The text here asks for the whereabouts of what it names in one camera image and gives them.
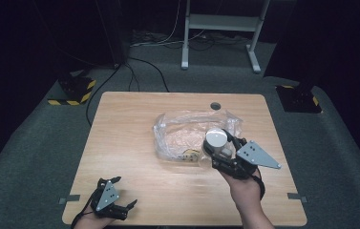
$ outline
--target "hand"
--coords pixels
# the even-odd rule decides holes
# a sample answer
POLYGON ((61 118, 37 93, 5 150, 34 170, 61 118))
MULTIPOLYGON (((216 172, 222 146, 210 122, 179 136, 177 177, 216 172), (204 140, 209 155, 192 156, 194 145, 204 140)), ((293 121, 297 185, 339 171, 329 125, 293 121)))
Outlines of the hand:
POLYGON ((99 218, 93 213, 90 206, 84 210, 84 216, 77 222, 74 229, 102 229, 115 221, 110 218, 99 218))
MULTIPOLYGON (((252 178, 235 179, 225 173, 220 173, 230 186, 230 195, 239 210, 244 229, 274 228, 261 206, 258 183, 252 178)), ((257 170, 253 175, 261 177, 257 170)))

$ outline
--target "clear plastic bag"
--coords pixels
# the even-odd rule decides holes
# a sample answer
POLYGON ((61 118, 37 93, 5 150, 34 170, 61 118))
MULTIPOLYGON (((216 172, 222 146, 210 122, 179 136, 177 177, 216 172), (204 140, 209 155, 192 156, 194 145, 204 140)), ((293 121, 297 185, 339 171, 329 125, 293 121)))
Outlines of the clear plastic bag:
POLYGON ((179 111, 160 115, 153 127, 158 156, 172 161, 198 162, 206 132, 213 128, 238 136, 242 120, 228 111, 179 111))

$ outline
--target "gray carpet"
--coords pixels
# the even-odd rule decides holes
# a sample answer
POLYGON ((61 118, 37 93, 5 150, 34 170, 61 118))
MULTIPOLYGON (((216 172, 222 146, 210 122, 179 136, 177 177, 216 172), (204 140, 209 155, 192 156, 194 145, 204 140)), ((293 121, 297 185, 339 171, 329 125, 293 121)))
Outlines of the gray carpet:
MULTIPOLYGON (((191 43, 203 48, 203 44, 191 43)), ((256 54, 265 71, 274 44, 259 43, 256 54)), ((149 61, 164 75, 170 92, 262 94, 307 214, 304 228, 360 228, 360 151, 319 88, 313 93, 321 114, 285 113, 275 86, 297 85, 282 78, 254 74, 243 45, 214 46, 190 51, 189 69, 180 69, 181 50, 137 47, 130 56, 149 61)), ((165 92, 159 72, 130 59, 137 81, 130 90, 165 92)), ((89 76, 95 89, 113 72, 95 68, 89 76)), ((89 107, 92 121, 100 96, 128 91, 131 72, 125 66, 94 95, 89 107)), ((62 220, 65 198, 73 184, 90 126, 86 106, 51 106, 57 84, 13 133, 0 155, 0 228, 69 228, 62 220)))

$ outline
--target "cable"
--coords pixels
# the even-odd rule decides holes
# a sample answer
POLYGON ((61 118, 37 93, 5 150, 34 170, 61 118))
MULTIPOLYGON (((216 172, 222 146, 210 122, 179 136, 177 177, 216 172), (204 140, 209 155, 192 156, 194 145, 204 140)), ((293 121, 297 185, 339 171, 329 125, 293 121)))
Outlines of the cable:
POLYGON ((192 49, 192 50, 194 50, 194 51, 198 51, 198 52, 206 51, 206 50, 209 50, 210 48, 212 48, 212 47, 216 44, 215 39, 214 39, 213 37, 212 37, 212 39, 210 39, 210 40, 207 40, 207 39, 206 39, 206 42, 203 42, 203 43, 209 44, 210 41, 212 41, 212 43, 210 43, 210 45, 209 45, 207 48, 200 49, 200 50, 193 48, 190 44, 188 44, 188 46, 189 46, 190 49, 192 49))
POLYGON ((77 225, 78 221, 85 215, 89 214, 89 213, 84 213, 85 209, 87 209, 88 205, 90 205, 91 201, 93 200, 94 197, 94 193, 91 194, 90 198, 88 198, 87 203, 85 204, 84 208, 81 210, 81 212, 79 212, 75 218, 73 219, 72 225, 70 226, 70 228, 74 229, 75 226, 77 225))
POLYGON ((99 8, 98 1, 95 1, 95 3, 96 3, 96 9, 98 10, 98 13, 99 13, 99 17, 101 19, 102 28, 104 29, 105 36, 106 36, 107 41, 108 41, 108 47, 109 47, 109 51, 111 52, 111 57, 114 58, 114 51, 112 49, 111 42, 110 42, 111 39, 108 36, 108 32, 107 32, 106 27, 105 27, 105 22, 104 22, 104 19, 102 17, 101 9, 99 8))
POLYGON ((40 12, 39 8, 37 7, 36 1, 35 1, 35 0, 32 0, 32 1, 33 1, 34 8, 36 9, 37 14, 39 15, 40 21, 42 22, 42 24, 43 24, 43 26, 45 27, 45 29, 46 29, 46 31, 48 32, 48 34, 50 35, 50 38, 51 38, 52 43, 53 43, 53 46, 54 46, 57 50, 59 50, 60 52, 64 53, 65 55, 68 55, 70 58, 73 58, 73 59, 75 59, 75 60, 81 61, 81 62, 84 63, 84 64, 96 66, 96 67, 99 67, 99 68, 111 68, 111 67, 98 65, 98 64, 94 64, 94 63, 91 63, 91 62, 89 62, 89 61, 83 60, 83 59, 81 59, 81 58, 76 57, 75 55, 72 55, 72 54, 70 54, 70 53, 68 53, 68 52, 65 52, 65 51, 62 50, 60 47, 58 47, 57 44, 56 44, 56 42, 55 42, 55 40, 54 40, 54 37, 53 37, 53 35, 52 35, 52 32, 51 32, 51 30, 49 29, 48 24, 46 23, 45 19, 43 18, 42 13, 40 12))
POLYGON ((130 79, 129 88, 128 88, 128 92, 130 92, 130 88, 131 88, 131 86, 132 86, 133 79, 135 79, 135 81, 136 81, 137 84, 138 84, 138 78, 136 77, 135 72, 133 71, 133 69, 132 69, 132 67, 129 65, 129 63, 125 63, 125 66, 132 72, 132 78, 130 79))
POLYGON ((87 117, 87 122, 88 124, 90 125, 90 127, 93 126, 93 124, 91 123, 90 121, 90 118, 88 117, 88 110, 90 108, 90 104, 91 104, 91 101, 93 100, 95 94, 99 91, 100 88, 102 88, 106 82, 108 82, 116 73, 117 71, 120 69, 120 65, 117 66, 117 68, 115 69, 115 71, 111 74, 111 76, 109 76, 109 78, 107 78, 96 90, 95 92, 93 93, 93 95, 90 97, 90 99, 88 100, 88 104, 87 104, 87 109, 85 111, 85 115, 87 117))
POLYGON ((164 79, 164 75, 162 75, 162 72, 161 70, 156 67, 154 64, 148 62, 148 61, 145 61, 145 60, 141 60, 141 59, 137 59, 137 58, 134 58, 134 57, 128 57, 129 59, 133 59, 133 60, 136 60, 136 61, 140 61, 140 62, 144 62, 146 64, 149 64, 151 65, 153 68, 155 68, 157 71, 159 71, 159 75, 161 75, 161 79, 162 79, 162 82, 164 84, 164 87, 165 87, 165 90, 169 93, 170 91, 168 90, 168 87, 167 87, 167 84, 165 83, 165 79, 164 79))
MULTIPOLYGON (((217 9, 216 12, 215 12, 215 15, 218 14, 219 11, 221 10, 221 8, 222 8, 222 3, 223 3, 223 0, 221 0, 221 3, 219 4, 218 9, 217 9)), ((176 26, 177 26, 177 20, 178 20, 178 17, 179 17, 179 13, 180 13, 180 2, 179 2, 178 10, 177 10, 176 26)), ((201 31, 200 33, 198 33, 198 34, 194 35, 193 37, 189 38, 188 41, 191 41, 191 40, 199 37, 199 36, 200 36, 202 33, 204 33, 204 32, 205 32, 205 30, 201 31)), ((174 31, 171 33, 171 35, 168 36, 167 39, 165 39, 165 40, 163 40, 163 41, 159 41, 159 42, 157 42, 157 44, 153 44, 153 43, 143 43, 144 45, 143 45, 142 43, 139 43, 139 44, 140 44, 141 46, 161 46, 161 45, 166 46, 166 45, 171 45, 171 44, 176 44, 176 43, 183 43, 183 40, 181 40, 181 41, 173 41, 173 42, 168 42, 168 43, 163 43, 163 42, 167 41, 169 38, 171 38, 171 36, 173 35, 173 33, 174 33, 174 31)))
MULTIPOLYGON (((178 24, 178 20, 179 20, 179 15, 180 15, 180 0, 179 0, 179 5, 177 7, 177 16, 176 16, 176 22, 174 24, 174 28, 173 30, 171 31, 171 34, 165 38, 164 40, 161 40, 159 42, 157 42, 157 44, 161 44, 161 43, 164 43, 166 41, 168 41, 169 39, 171 39, 171 37, 173 36, 174 32, 176 31, 176 28, 177 28, 177 24, 178 24)), ((145 43, 137 43, 137 44, 133 44, 131 45, 131 47, 137 47, 137 46, 149 46, 149 45, 153 45, 153 43, 149 43, 149 42, 145 42, 145 43)))
POLYGON ((167 49, 171 49, 171 50, 178 50, 178 49, 182 49, 182 46, 183 46, 183 45, 179 45, 177 47, 170 47, 169 45, 171 45, 171 44, 164 45, 164 47, 167 49))

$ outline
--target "table top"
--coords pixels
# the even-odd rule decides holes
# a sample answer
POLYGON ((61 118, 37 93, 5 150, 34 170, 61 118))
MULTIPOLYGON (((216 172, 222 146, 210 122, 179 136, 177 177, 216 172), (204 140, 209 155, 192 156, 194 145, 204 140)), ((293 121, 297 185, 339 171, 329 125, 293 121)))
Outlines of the table top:
POLYGON ((261 167, 265 183, 265 214, 277 226, 307 223, 302 202, 288 198, 297 190, 265 98, 259 94, 105 93, 101 97, 68 201, 63 221, 71 224, 98 180, 122 177, 115 184, 117 205, 134 199, 122 225, 242 225, 218 171, 195 162, 165 161, 157 157, 153 126, 159 115, 174 111, 212 111, 220 103, 243 120, 242 137, 254 140, 274 157, 282 169, 261 167))

